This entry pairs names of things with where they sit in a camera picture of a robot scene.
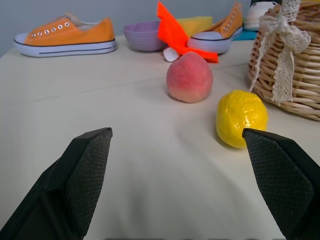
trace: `teal object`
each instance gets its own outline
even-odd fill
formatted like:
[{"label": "teal object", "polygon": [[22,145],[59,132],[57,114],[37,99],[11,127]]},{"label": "teal object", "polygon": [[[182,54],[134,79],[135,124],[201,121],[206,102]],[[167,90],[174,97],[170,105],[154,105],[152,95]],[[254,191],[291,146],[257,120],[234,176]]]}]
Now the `teal object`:
[{"label": "teal object", "polygon": [[257,37],[256,31],[243,30],[242,33],[234,39],[234,41],[254,40],[256,39],[256,37]]}]

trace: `purple bowl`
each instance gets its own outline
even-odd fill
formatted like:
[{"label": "purple bowl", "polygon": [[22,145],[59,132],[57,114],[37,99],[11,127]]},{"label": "purple bowl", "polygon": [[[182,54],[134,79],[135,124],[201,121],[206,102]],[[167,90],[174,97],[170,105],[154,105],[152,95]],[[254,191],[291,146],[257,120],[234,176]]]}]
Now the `purple bowl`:
[{"label": "purple bowl", "polygon": [[159,24],[159,21],[130,24],[123,28],[123,32],[132,48],[143,52],[155,52],[166,46],[158,38]]}]

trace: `white lace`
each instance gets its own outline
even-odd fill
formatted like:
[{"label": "white lace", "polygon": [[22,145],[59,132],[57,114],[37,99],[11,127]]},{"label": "white lace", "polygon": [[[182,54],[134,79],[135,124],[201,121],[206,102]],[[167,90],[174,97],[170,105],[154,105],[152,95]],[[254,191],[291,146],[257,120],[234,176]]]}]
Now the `white lace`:
[{"label": "white lace", "polygon": [[272,101],[278,105],[284,101],[292,101],[293,75],[295,70],[294,54],[303,52],[311,42],[311,37],[306,31],[300,31],[296,26],[288,22],[294,22],[297,18],[301,0],[283,0],[280,12],[276,17],[261,16],[259,19],[260,31],[263,40],[259,49],[259,57],[256,61],[255,74],[249,91],[256,84],[261,60],[270,47],[273,46],[279,35],[284,44],[277,59],[277,68],[274,72],[274,85]]}]

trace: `yellow object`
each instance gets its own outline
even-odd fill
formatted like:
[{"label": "yellow object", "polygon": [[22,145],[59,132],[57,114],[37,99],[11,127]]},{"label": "yellow object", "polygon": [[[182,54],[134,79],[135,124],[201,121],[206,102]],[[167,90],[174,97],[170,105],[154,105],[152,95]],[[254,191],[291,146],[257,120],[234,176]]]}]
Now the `yellow object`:
[{"label": "yellow object", "polygon": [[212,16],[195,16],[179,18],[177,22],[181,25],[188,37],[191,37],[210,29],[213,25],[213,18]]},{"label": "yellow object", "polygon": [[234,90],[218,103],[215,127],[219,137],[235,148],[245,148],[244,128],[265,131],[268,113],[261,99],[254,93]]}]

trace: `peach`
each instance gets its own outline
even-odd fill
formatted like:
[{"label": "peach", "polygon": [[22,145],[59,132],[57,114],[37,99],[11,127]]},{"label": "peach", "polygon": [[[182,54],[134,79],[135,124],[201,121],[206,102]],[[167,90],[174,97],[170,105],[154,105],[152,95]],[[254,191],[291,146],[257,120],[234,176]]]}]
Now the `peach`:
[{"label": "peach", "polygon": [[192,51],[172,63],[166,74],[169,94],[187,103],[204,99],[211,91],[213,80],[206,60]]}]

